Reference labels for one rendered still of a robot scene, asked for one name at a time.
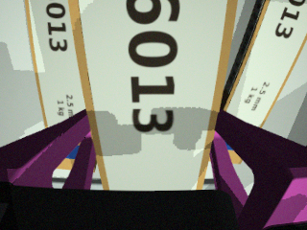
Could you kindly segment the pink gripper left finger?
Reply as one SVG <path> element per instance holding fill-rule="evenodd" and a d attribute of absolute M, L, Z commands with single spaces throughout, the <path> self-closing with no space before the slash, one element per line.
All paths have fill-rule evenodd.
<path fill-rule="evenodd" d="M 54 188 L 54 170 L 78 145 L 62 188 L 90 190 L 96 152 L 86 109 L 0 148 L 0 181 L 15 186 Z"/>

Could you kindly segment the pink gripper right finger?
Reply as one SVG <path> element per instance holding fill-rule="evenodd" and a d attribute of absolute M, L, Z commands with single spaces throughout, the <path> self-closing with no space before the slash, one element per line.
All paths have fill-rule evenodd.
<path fill-rule="evenodd" d="M 249 195 L 225 142 L 253 172 Z M 215 190 L 231 196 L 240 230 L 307 223 L 307 147 L 220 108 L 209 156 Z"/>

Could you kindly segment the white electrode pack with printed label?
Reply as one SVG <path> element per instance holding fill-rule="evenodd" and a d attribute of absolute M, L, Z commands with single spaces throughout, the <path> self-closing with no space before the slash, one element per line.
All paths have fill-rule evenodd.
<path fill-rule="evenodd" d="M 25 0 L 45 128 L 85 109 L 68 0 Z"/>
<path fill-rule="evenodd" d="M 68 0 L 104 190 L 202 190 L 238 0 Z"/>

